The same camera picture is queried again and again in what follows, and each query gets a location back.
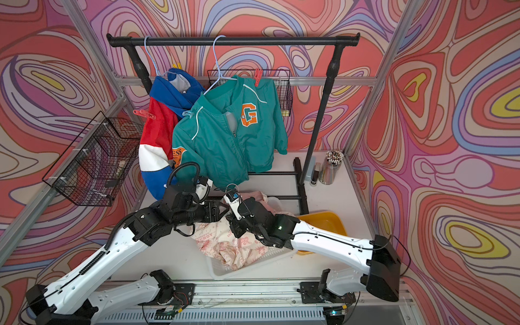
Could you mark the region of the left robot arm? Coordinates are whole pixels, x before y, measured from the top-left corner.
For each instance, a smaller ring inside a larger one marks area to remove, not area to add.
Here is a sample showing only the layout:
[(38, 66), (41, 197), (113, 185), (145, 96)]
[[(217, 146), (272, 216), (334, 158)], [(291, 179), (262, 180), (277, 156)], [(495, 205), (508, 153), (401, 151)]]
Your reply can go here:
[(176, 285), (161, 269), (108, 291), (99, 291), (99, 287), (129, 260), (180, 226), (220, 221), (229, 208), (207, 199), (210, 188), (205, 184), (192, 192), (178, 192), (170, 186), (163, 199), (120, 220), (106, 244), (82, 264), (47, 286), (30, 288), (26, 299), (35, 322), (95, 324), (142, 303), (170, 304)]

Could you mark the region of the pink patterned kids jacket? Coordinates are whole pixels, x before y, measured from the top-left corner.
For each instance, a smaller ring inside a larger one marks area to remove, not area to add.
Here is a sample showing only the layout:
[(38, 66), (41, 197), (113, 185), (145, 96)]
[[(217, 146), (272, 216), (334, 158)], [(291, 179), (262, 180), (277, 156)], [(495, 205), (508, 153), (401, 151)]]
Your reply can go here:
[(232, 211), (228, 211), (218, 222), (196, 224), (191, 239), (195, 240), (203, 255), (237, 271), (261, 259), (269, 249), (251, 233), (236, 238), (228, 221), (233, 215)]

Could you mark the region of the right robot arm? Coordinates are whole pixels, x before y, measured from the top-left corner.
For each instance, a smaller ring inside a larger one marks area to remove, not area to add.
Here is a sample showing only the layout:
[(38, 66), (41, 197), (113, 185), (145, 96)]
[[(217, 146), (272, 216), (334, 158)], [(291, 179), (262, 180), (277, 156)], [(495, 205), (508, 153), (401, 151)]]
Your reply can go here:
[(235, 237), (250, 233), (267, 247), (307, 251), (347, 265), (343, 271), (323, 272), (323, 293), (340, 297), (367, 291), (383, 301), (399, 301), (402, 260), (391, 239), (380, 235), (352, 238), (329, 232), (290, 215), (275, 215), (253, 198), (225, 196), (224, 200), (230, 207), (227, 220)]

